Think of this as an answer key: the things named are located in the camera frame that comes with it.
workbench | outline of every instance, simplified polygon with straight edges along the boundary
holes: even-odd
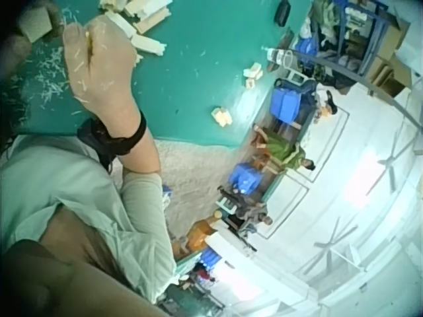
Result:
[[[58,0],[66,23],[85,24],[99,14],[98,1]],[[284,32],[297,34],[311,0],[291,1],[285,28],[273,22],[279,0],[175,0],[172,15],[146,36],[167,44],[163,57],[143,53],[132,91],[155,138],[238,147],[274,82],[265,75],[246,90],[243,69],[266,65],[262,46],[276,47]],[[75,135],[88,118],[67,84],[59,40],[34,45],[17,76],[28,103],[18,133]],[[227,108],[233,124],[222,128],[211,112]]]

wrist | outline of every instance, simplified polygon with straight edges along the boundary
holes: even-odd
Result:
[[[115,109],[114,113],[101,114],[98,118],[106,126],[111,137],[132,137],[141,123],[141,112],[135,100],[131,97]]]

light green shirt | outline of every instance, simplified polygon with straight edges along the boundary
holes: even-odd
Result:
[[[39,241],[62,203],[101,233],[147,300],[155,302],[169,286],[176,264],[158,174],[130,172],[119,192],[96,153],[76,137],[37,136],[18,137],[0,171],[2,252],[22,239]]]

light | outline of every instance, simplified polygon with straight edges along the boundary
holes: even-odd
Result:
[[[230,268],[224,261],[216,264],[213,275],[219,279],[220,283],[230,286],[232,293],[241,302],[253,300],[263,293],[260,287],[252,284],[243,274]]]
[[[363,209],[369,202],[367,192],[383,173],[385,167],[377,162],[374,149],[366,151],[358,167],[345,186],[344,197],[358,209]]]

green table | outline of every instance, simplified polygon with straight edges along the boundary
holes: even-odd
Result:
[[[59,0],[66,22],[85,24],[98,15],[98,0]],[[255,89],[244,87],[243,69],[266,65],[262,46],[276,47],[285,28],[273,23],[279,0],[175,0],[172,16],[146,35],[167,44],[163,57],[143,53],[132,88],[154,137],[201,145],[238,147],[274,81],[265,75]],[[286,28],[298,33],[311,0],[291,1]],[[75,135],[88,113],[66,83],[60,41],[37,43],[19,74],[28,102],[20,133]],[[222,106],[233,124],[221,128],[211,116]]]

